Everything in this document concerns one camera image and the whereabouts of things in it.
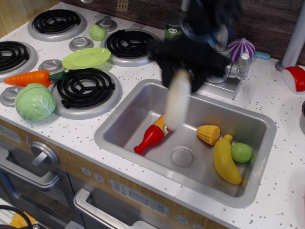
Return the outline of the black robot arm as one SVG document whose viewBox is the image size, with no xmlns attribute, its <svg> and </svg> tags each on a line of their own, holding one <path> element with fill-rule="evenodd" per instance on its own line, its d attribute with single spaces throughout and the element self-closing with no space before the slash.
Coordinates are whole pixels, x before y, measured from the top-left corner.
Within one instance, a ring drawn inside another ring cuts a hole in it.
<svg viewBox="0 0 305 229">
<path fill-rule="evenodd" d="M 208 43 L 213 32 L 222 25 L 232 37 L 231 21 L 242 12 L 238 0 L 192 0 L 182 22 L 184 33 L 174 41 L 148 42 L 150 58 L 162 71 L 163 86 L 169 87 L 175 71 L 193 72 L 192 92 L 196 92 L 210 76 L 222 77 L 229 59 L 216 52 Z"/>
</svg>

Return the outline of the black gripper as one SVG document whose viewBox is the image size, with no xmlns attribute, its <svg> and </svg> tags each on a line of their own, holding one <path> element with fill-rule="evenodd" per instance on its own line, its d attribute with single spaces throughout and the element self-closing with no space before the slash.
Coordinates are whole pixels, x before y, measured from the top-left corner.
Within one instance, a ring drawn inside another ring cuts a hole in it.
<svg viewBox="0 0 305 229">
<path fill-rule="evenodd" d="M 162 71 L 162 84 L 169 87 L 177 70 L 190 70 L 191 93 L 195 93 L 211 75 L 222 76 L 229 59 L 216 52 L 207 43 L 189 39 L 148 43 L 150 57 Z"/>
</svg>

